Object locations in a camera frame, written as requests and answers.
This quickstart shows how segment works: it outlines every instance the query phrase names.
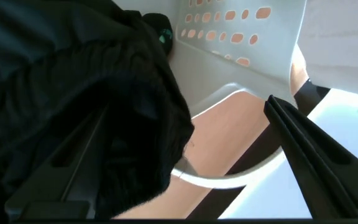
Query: black garment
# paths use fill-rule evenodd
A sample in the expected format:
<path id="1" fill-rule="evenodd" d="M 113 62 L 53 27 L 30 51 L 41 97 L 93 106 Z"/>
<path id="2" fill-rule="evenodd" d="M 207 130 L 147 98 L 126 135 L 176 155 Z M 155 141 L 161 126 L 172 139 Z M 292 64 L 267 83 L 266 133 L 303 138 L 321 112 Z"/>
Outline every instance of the black garment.
<path id="1" fill-rule="evenodd" d="M 0 0 L 0 197 L 109 102 L 97 218 L 168 187 L 193 125 L 158 38 L 110 0 Z"/>

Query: white surface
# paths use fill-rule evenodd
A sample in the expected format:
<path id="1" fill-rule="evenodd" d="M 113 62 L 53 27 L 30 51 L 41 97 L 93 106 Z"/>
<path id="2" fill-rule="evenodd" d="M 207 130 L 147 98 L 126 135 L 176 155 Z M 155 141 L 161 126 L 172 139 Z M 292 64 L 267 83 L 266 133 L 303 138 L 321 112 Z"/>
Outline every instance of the white surface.
<path id="1" fill-rule="evenodd" d="M 309 0 L 298 45 L 313 84 L 358 93 L 358 0 Z"/>
<path id="2" fill-rule="evenodd" d="M 331 90 L 308 116 L 358 157 L 358 95 Z M 311 218 L 290 165 L 285 160 L 239 194 L 219 218 Z"/>
<path id="3" fill-rule="evenodd" d="M 267 100 L 275 95 L 295 105 L 290 91 L 290 69 L 293 49 L 296 45 L 305 10 L 306 0 L 114 0 L 123 9 L 141 13 L 159 12 L 168 16 L 175 30 L 174 49 L 170 59 L 171 69 L 181 93 L 189 105 L 192 117 L 204 113 L 238 91 L 246 91 Z M 266 19 L 257 19 L 260 7 L 270 7 Z M 249 10 L 242 19 L 244 9 Z M 231 21 L 223 21 L 227 10 L 235 10 Z M 211 20 L 203 22 L 202 12 L 211 11 Z M 218 22 L 214 13 L 221 11 Z M 187 14 L 200 14 L 198 23 L 185 23 Z M 191 40 L 181 38 L 186 28 L 197 29 Z M 204 30 L 204 38 L 210 30 L 227 32 L 226 41 L 220 42 L 216 34 L 214 41 L 207 43 L 197 35 Z M 228 41 L 234 33 L 244 34 L 240 44 Z M 252 34 L 259 36 L 254 45 L 249 45 Z M 250 67 L 212 54 L 212 50 L 226 50 L 233 57 L 249 58 Z M 266 175 L 276 169 L 283 160 L 283 152 L 277 151 L 257 166 L 236 175 L 224 177 L 202 177 L 195 174 L 186 160 L 180 161 L 172 174 L 195 185 L 208 188 L 228 189 L 244 186 L 255 177 Z"/>

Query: laundry basket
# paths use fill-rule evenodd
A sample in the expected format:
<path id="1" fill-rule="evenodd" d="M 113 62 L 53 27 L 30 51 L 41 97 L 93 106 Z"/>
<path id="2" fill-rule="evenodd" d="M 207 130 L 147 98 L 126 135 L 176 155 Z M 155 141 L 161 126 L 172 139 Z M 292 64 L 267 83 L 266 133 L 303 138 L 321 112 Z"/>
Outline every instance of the laundry basket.
<path id="1" fill-rule="evenodd" d="M 296 106 L 290 91 L 291 58 L 306 0 L 114 2 L 170 18 L 175 35 L 170 65 L 193 118 L 239 91 L 264 100 L 274 95 Z M 239 174 L 202 177 L 183 158 L 172 174 L 202 187 L 228 189 L 273 171 L 284 159 L 279 149 Z"/>

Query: white table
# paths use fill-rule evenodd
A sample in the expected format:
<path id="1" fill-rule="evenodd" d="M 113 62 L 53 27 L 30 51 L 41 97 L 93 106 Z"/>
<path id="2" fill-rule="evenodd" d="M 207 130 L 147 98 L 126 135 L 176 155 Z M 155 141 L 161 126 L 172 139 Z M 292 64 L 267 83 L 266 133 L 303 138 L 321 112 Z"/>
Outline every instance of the white table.
<path id="1" fill-rule="evenodd" d="M 332 89 L 309 114 L 358 157 L 358 95 Z M 271 174 L 248 185 L 219 218 L 311 218 L 287 160 Z"/>

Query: black sock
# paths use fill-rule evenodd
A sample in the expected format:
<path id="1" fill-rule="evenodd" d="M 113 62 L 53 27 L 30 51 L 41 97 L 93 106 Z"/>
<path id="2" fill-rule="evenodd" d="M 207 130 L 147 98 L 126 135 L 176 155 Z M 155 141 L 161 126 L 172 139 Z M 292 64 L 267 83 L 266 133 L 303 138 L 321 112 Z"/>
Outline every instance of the black sock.
<path id="1" fill-rule="evenodd" d="M 173 47 L 173 31 L 168 17 L 159 13 L 148 13 L 142 17 L 142 20 L 157 32 L 162 48 L 168 55 Z"/>

